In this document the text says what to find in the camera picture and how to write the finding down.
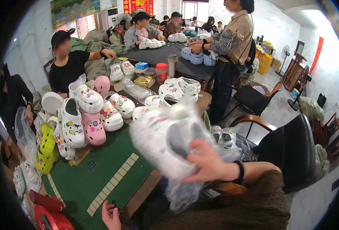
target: electric fan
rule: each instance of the electric fan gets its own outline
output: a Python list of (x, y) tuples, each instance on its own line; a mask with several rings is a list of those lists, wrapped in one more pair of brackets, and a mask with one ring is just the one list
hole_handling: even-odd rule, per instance
[(282, 64), (282, 66), (281, 66), (281, 70), (280, 70), (280, 71), (276, 71), (276, 73), (277, 73), (279, 76), (283, 76), (283, 75), (284, 75), (284, 72), (282, 72), (282, 68), (283, 68), (284, 62), (286, 62), (286, 58), (290, 56), (290, 53), (289, 53), (289, 45), (285, 45), (285, 46), (283, 47), (281, 56), (282, 56), (282, 58), (284, 58), (284, 61), (283, 61), (283, 64)]

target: beige shirt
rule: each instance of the beige shirt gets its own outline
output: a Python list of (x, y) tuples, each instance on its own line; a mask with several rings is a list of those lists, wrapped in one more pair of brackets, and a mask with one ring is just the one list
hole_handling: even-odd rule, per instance
[(251, 47), (251, 37), (253, 35), (253, 23), (246, 10), (242, 10), (231, 17), (231, 21), (224, 27), (224, 31), (231, 30), (233, 36), (237, 38), (237, 45), (228, 53), (231, 60), (239, 60), (243, 65)]

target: window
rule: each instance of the window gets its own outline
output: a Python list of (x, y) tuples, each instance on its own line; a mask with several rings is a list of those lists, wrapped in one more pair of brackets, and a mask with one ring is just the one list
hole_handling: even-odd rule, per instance
[(209, 16), (208, 2), (182, 2), (182, 14), (185, 19), (197, 17), (198, 22), (207, 22)]
[(92, 14), (83, 18), (79, 18), (76, 21), (57, 28), (57, 31), (75, 28), (75, 33), (71, 34), (71, 37), (84, 39), (89, 31), (95, 30), (97, 28), (95, 17), (95, 14)]

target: thermos bottle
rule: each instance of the thermos bottle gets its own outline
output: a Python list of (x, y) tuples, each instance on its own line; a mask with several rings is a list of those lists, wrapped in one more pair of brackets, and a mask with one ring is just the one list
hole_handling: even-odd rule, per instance
[(174, 78), (176, 74), (176, 62), (178, 57), (175, 54), (168, 56), (168, 75), (167, 78)]

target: wooden chair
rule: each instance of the wooden chair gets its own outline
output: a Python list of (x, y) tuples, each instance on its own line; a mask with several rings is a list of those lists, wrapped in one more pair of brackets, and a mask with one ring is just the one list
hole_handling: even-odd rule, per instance
[[(261, 113), (269, 105), (274, 95), (276, 95), (281, 90), (281, 88), (282, 83), (278, 82), (274, 86), (272, 92), (270, 92), (269, 96), (264, 96), (249, 85), (242, 86), (233, 96), (233, 98), (237, 101), (236, 106), (225, 117), (230, 115), (238, 106), (243, 106), (249, 110), (251, 114), (260, 117)], [(253, 124), (251, 123), (246, 138), (249, 136), (252, 125)]]

